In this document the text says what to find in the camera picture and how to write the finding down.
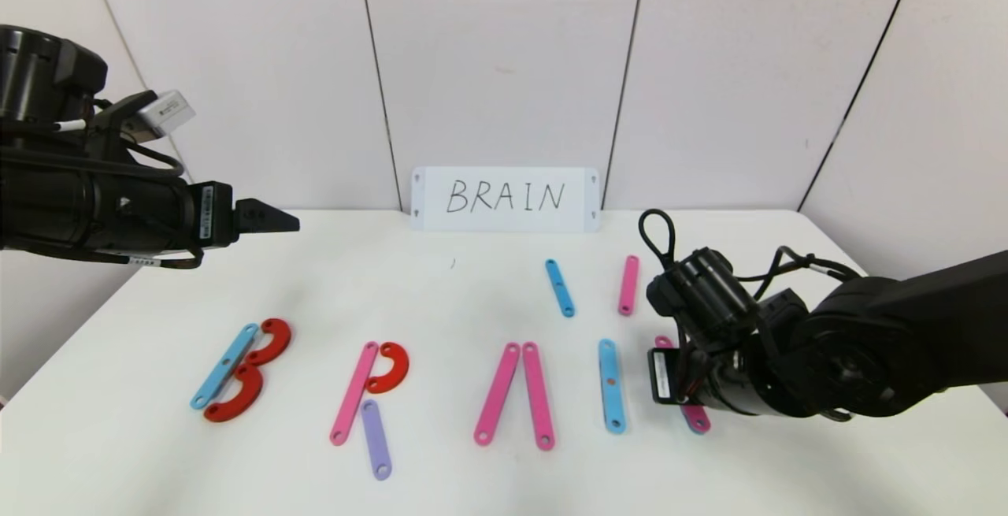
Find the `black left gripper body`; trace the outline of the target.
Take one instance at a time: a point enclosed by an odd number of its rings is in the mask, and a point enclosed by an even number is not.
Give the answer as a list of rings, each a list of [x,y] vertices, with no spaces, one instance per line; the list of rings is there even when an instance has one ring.
[[[209,181],[187,184],[138,177],[91,181],[91,249],[185,251],[226,247],[232,230],[233,191]]]

